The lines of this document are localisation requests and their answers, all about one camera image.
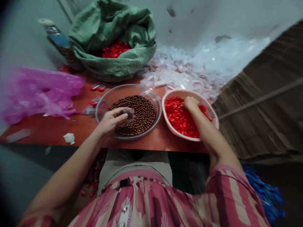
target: wooden table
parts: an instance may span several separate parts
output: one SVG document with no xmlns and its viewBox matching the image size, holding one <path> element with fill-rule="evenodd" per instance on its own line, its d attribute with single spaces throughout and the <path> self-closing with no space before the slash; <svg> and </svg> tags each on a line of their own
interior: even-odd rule
<svg viewBox="0 0 303 227">
<path fill-rule="evenodd" d="M 85 80 L 85 86 L 81 90 L 81 94 L 73 97 L 73 108 L 82 111 L 90 103 L 91 99 L 100 94 L 104 94 L 109 89 L 122 84 L 139 84 L 140 78 L 134 77 L 132 80 L 111 84 L 104 92 L 92 92 L 89 86 L 96 83 L 89 72 L 78 74 Z M 162 87 L 154 90 L 160 97 L 163 97 L 165 91 Z M 10 128 L 0 137 L 1 142 L 4 142 L 5 137 L 19 130 L 28 128 L 31 135 L 23 138 L 16 143 L 18 144 L 43 144 L 53 146 L 68 146 L 63 135 L 66 133 L 75 134 L 75 144 L 80 146 L 84 140 L 92 133 L 96 127 L 94 116 L 83 114 L 74 114 L 70 116 L 70 120 L 63 117 L 44 117 L 42 114 L 36 114 L 30 117 L 25 117 L 16 125 Z M 141 149 L 141 150 L 159 150 L 159 151 L 183 151 L 206 153 L 206 149 L 200 142 L 192 142 L 182 139 L 172 134 L 166 126 L 163 115 L 157 126 L 146 136 L 132 141 L 119 141 L 112 138 L 106 139 L 103 147 L 106 148 L 122 148 L 122 149 Z"/>
</svg>

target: hand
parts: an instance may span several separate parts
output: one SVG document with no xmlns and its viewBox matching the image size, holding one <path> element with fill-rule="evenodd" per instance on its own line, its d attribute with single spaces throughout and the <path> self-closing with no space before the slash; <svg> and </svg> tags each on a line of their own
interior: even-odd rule
<svg viewBox="0 0 303 227">
<path fill-rule="evenodd" d="M 182 104 L 184 107 L 186 107 L 186 109 L 189 109 L 191 107 L 198 106 L 199 101 L 193 97 L 188 96 Z"/>
<path fill-rule="evenodd" d="M 125 123 L 125 120 L 128 117 L 127 113 L 122 114 L 122 110 L 125 109 L 128 108 L 121 107 L 106 112 L 95 129 L 96 133 L 98 133 L 99 136 L 104 137 L 104 139 L 110 136 L 118 125 Z"/>
</svg>

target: sleeve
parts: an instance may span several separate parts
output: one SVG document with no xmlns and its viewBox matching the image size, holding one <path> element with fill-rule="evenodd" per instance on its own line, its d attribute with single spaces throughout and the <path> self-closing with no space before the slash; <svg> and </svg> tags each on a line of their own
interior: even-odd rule
<svg viewBox="0 0 303 227">
<path fill-rule="evenodd" d="M 52 212 L 38 212 L 25 217 L 18 227 L 57 227 Z"/>
<path fill-rule="evenodd" d="M 217 166 L 207 180 L 205 193 L 209 195 L 211 219 L 220 226 L 270 226 L 257 193 L 246 176 L 234 168 Z"/>
</svg>

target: pink plastic bag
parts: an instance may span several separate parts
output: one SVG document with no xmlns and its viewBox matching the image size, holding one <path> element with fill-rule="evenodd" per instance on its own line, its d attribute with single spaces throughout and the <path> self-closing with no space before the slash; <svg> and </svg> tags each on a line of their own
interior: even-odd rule
<svg viewBox="0 0 303 227">
<path fill-rule="evenodd" d="M 2 118 L 13 125 L 25 116 L 67 116 L 76 113 L 71 97 L 80 94 L 84 80 L 68 73 L 16 68 L 8 77 Z"/>
</svg>

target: pink striped shirt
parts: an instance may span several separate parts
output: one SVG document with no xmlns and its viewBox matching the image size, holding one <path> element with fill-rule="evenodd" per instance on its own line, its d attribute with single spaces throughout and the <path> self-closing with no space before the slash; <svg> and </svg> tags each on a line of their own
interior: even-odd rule
<svg viewBox="0 0 303 227">
<path fill-rule="evenodd" d="M 167 186 L 160 175 L 150 175 L 146 170 L 145 176 L 153 178 L 136 174 L 112 181 L 69 227 L 270 226 L 256 192 L 246 177 L 230 166 L 218 166 L 212 171 L 202 195 L 190 195 Z M 48 212 L 27 218 L 20 226 L 56 224 Z"/>
</svg>

